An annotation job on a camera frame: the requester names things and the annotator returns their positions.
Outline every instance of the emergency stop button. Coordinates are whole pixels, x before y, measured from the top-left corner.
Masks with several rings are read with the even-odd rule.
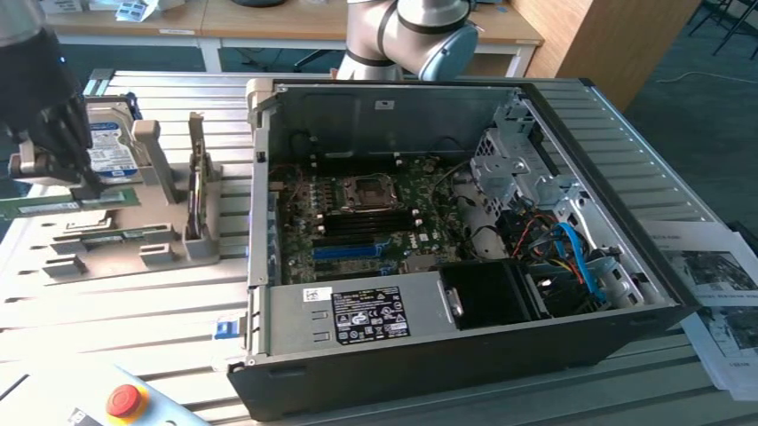
[[[106,411],[114,417],[123,419],[138,411],[142,403],[143,395],[140,390],[130,384],[123,384],[111,392]]]

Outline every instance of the blue hard drive label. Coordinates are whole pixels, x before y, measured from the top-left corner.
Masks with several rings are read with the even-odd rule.
[[[336,341],[340,344],[377,342],[411,335],[401,288],[331,293],[331,299]]]
[[[138,163],[132,150],[122,142],[128,137],[116,122],[95,122],[90,125],[92,169],[106,184],[132,182],[138,175]]]

